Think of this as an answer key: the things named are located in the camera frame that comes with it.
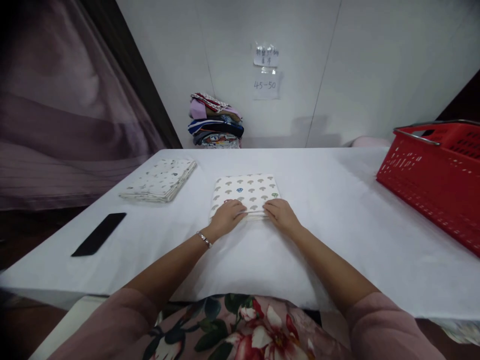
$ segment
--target folded cloth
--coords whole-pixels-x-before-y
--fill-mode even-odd
[[[201,141],[201,144],[204,147],[218,149],[240,149],[239,138],[235,135],[225,133],[211,133]]]
[[[191,101],[189,116],[194,120],[206,119],[211,115],[228,115],[232,118],[232,120],[238,123],[242,121],[242,116],[240,113],[233,107],[229,106],[226,102],[217,100],[214,97],[202,92],[197,92],[190,96]],[[227,105],[227,107],[221,109],[222,106],[219,106],[219,104]]]
[[[233,124],[237,124],[237,125],[241,125],[242,124],[242,120],[240,121],[236,121],[236,120],[233,120],[231,116],[229,115],[209,115],[208,116],[208,119],[210,120],[223,120],[224,122],[226,123],[233,123]]]
[[[190,134],[194,135],[200,129],[202,129],[202,126],[208,125],[208,124],[226,124],[226,122],[223,121],[222,119],[218,119],[218,120],[211,120],[211,119],[193,120],[188,125],[188,132]]]
[[[210,123],[202,125],[202,130],[215,131],[218,133],[226,133],[235,135],[237,138],[241,139],[244,134],[244,127],[242,125],[235,125],[235,123]]]
[[[202,140],[204,138],[206,138],[208,135],[211,135],[211,134],[216,134],[216,132],[207,131],[207,130],[200,130],[193,137],[193,144],[194,145],[200,145],[202,143]]]
[[[237,123],[242,121],[242,117],[240,115],[237,115],[238,112],[236,110],[235,111],[227,111],[227,109],[215,113],[208,108],[208,109],[205,110],[205,112],[206,112],[207,118],[212,116],[212,115],[228,115],[233,120],[235,120]]]
[[[207,111],[205,110],[205,105],[197,99],[192,98],[190,101],[189,116],[194,120],[206,119]]]
[[[230,106],[226,102],[220,101],[204,92],[196,92],[191,94],[190,96],[194,99],[197,99],[197,101],[203,103],[207,108],[216,113]]]
[[[213,190],[209,218],[229,199],[237,199],[246,206],[247,220],[264,219],[266,201],[280,198],[280,192],[272,174],[249,174],[219,178]]]
[[[172,201],[197,163],[188,159],[161,159],[119,194],[124,199],[168,203]]]

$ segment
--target folded baby blanket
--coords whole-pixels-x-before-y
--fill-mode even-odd
[[[280,192],[272,174],[249,174],[219,178],[213,190],[210,216],[229,199],[237,199],[246,206],[247,220],[264,219],[263,205],[267,200],[280,198]]]
[[[168,203],[172,201],[197,163],[188,159],[161,159],[119,194],[124,199]]]

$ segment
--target bracelet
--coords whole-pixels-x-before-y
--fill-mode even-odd
[[[212,247],[210,241],[208,241],[208,239],[200,231],[197,231],[196,233],[201,237],[201,239],[208,245],[208,248],[210,249]]]

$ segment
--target metal handle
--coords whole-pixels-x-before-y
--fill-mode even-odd
[[[430,144],[430,145],[435,145],[435,146],[440,146],[440,145],[441,145],[440,142],[428,140],[428,139],[426,139],[426,138],[424,138],[424,137],[417,136],[417,135],[413,135],[413,134],[411,134],[411,133],[402,131],[402,130],[400,130],[400,129],[401,129],[401,127],[396,127],[396,128],[393,129],[393,131],[396,132],[396,133],[403,134],[403,135],[408,135],[408,136],[411,137],[411,138],[418,139],[418,140],[423,141],[424,143],[427,143],[427,144]]]
[[[424,126],[424,125],[440,125],[440,124],[451,124],[451,123],[464,123],[464,124],[470,124],[470,125],[476,125],[476,126],[479,126],[480,124],[478,122],[475,122],[475,121],[470,121],[470,120],[463,120],[463,119],[459,119],[459,120],[449,120],[449,121],[429,121],[429,122],[420,122],[420,123],[416,123],[416,124],[412,124],[410,126],[401,126],[401,127],[396,127],[393,129],[394,132],[396,133],[401,133],[403,135],[407,135],[411,138],[415,138],[415,139],[418,139],[420,141],[423,141],[424,143],[427,143],[427,144],[430,144],[430,145],[435,145],[435,146],[440,146],[442,143],[441,142],[436,142],[436,141],[432,141],[432,140],[428,140],[424,137],[421,137],[421,136],[417,136],[417,135],[413,135],[409,132],[406,132],[406,131],[402,131],[400,129],[403,129],[403,128],[413,128],[413,127],[419,127],[419,126]]]

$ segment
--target hand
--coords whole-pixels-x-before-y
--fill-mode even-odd
[[[211,219],[210,225],[201,231],[201,233],[210,241],[215,242],[218,238],[231,232],[247,213],[240,213],[247,210],[238,200],[228,200],[220,206]]]
[[[269,200],[263,205],[263,208],[265,209],[265,214],[268,215],[277,229],[288,237],[291,238],[293,234],[302,229],[303,226],[300,224],[288,201],[283,199]]]

